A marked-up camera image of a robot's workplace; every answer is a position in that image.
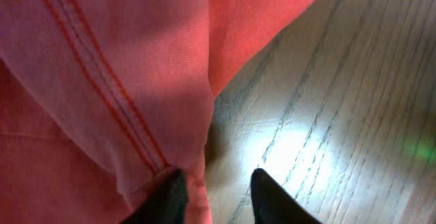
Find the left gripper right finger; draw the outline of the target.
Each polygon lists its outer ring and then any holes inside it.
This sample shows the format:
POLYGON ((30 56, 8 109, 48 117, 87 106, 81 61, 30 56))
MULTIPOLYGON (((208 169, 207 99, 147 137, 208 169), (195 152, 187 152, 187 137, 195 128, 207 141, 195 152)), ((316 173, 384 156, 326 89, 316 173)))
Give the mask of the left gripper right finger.
POLYGON ((255 224, 321 224, 262 168, 253 171, 250 188, 255 224))

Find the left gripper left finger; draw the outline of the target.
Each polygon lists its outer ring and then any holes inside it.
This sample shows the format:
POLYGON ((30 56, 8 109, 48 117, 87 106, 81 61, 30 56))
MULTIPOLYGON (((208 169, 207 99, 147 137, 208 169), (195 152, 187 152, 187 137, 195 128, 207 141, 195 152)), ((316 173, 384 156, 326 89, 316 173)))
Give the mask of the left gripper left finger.
POLYGON ((183 224, 188 202, 185 175, 175 171, 122 224, 183 224))

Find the red t-shirt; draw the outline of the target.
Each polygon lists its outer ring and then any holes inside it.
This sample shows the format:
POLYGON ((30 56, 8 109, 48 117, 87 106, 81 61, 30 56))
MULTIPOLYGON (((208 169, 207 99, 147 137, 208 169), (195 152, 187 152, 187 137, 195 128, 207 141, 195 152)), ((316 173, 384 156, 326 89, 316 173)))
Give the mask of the red t-shirt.
POLYGON ((1 0, 1 222, 118 223, 175 171, 210 223, 214 100, 315 0, 1 0))

